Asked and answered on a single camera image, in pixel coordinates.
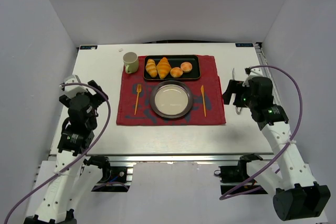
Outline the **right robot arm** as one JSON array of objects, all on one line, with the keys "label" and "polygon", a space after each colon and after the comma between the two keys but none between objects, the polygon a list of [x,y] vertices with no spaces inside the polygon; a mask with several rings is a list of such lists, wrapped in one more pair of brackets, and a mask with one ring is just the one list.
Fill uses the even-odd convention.
[{"label": "right robot arm", "polygon": [[223,94],[225,104],[235,96],[234,105],[247,107],[268,141],[279,167],[279,174],[271,169],[271,162],[259,155],[241,156],[237,174],[244,183],[256,181],[272,197],[277,216],[282,221],[315,218],[321,215],[330,191],[319,185],[304,163],[291,139],[290,125],[284,109],[274,103],[272,81],[266,77],[252,77],[246,81],[230,80]]}]

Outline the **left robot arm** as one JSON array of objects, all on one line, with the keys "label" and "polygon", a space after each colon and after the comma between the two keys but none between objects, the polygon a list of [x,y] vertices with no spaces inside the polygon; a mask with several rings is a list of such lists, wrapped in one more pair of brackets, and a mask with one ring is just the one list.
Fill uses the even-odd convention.
[{"label": "left robot arm", "polygon": [[75,211],[95,184],[111,175],[108,158],[92,156],[86,159],[97,142],[97,109],[108,96],[94,81],[82,84],[77,75],[61,85],[59,101],[68,109],[61,128],[54,174],[36,212],[25,223],[76,223]]}]

